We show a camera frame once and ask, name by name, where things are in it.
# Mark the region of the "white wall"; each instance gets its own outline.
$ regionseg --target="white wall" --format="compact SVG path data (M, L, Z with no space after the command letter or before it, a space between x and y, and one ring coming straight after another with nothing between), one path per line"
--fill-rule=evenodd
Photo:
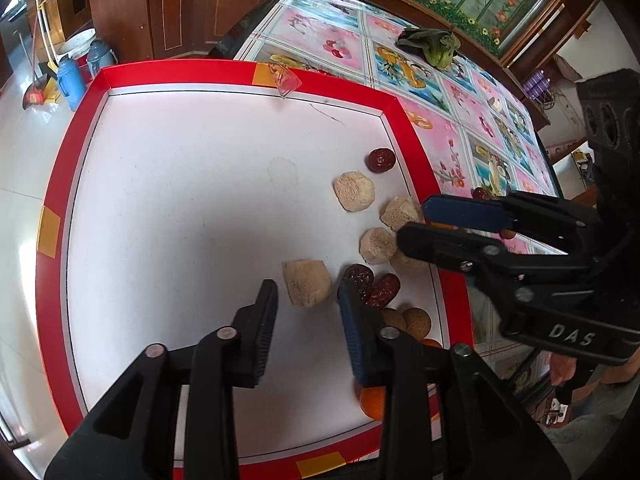
M584 79L621 68L640 72L638 60L604 3L600 2L587 20L591 28L579 40L572 36L558 51L560 56ZM538 133L545 146L584 136L584 118L575 84L563 80L554 89L560 95L556 96L554 108L546 111L551 124Z

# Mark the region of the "white lettering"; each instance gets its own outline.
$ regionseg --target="white lettering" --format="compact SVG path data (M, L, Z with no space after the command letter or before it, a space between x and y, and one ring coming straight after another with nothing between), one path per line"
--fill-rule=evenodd
M551 332L549 332L549 337L560 337L562 332L564 332L564 325L557 324L551 329Z
M591 340L595 335L596 335L595 332L589 332L586 336L582 338L582 341L580 341L580 346L587 346L588 344L590 344Z
M571 341L575 343L575 340L578 339L578 329L576 328L573 332L571 332L567 337L564 338L565 341Z

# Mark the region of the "hand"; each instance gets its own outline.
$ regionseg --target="hand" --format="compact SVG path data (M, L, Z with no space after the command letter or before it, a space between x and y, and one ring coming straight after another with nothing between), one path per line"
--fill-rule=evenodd
M558 384L571 379L575 374L575 363L575 357L551 354L551 359L549 359L551 384L558 386Z

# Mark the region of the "patterned plastic tablecloth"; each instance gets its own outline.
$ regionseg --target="patterned plastic tablecloth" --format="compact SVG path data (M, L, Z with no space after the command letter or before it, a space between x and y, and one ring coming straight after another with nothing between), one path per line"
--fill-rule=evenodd
M406 27L417 26L359 0L280 0L235 59L323 72L396 95L442 193L471 197L482 187L494 196L509 189L557 196L524 105L466 57L436 70L399 50ZM519 235L503 242L515 253L558 253ZM472 286L469 300L476 351L508 377L529 349L500 336L497 314ZM543 374L545 361L541 355L518 386Z

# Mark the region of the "gold tape patch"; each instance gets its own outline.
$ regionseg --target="gold tape patch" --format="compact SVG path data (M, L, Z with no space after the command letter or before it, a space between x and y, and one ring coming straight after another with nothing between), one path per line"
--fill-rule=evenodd
M273 80L273 75L269 72L269 65L266 63L256 63L252 85L271 86L275 88L276 83Z
M346 462L342 458L342 455L337 451L296 462L302 478L309 478L310 476L319 475L320 473L326 473L327 471L331 471L331 469L342 467L345 464Z
M40 227L38 229L38 252L49 258L56 257L59 230L60 217L47 206L42 206Z

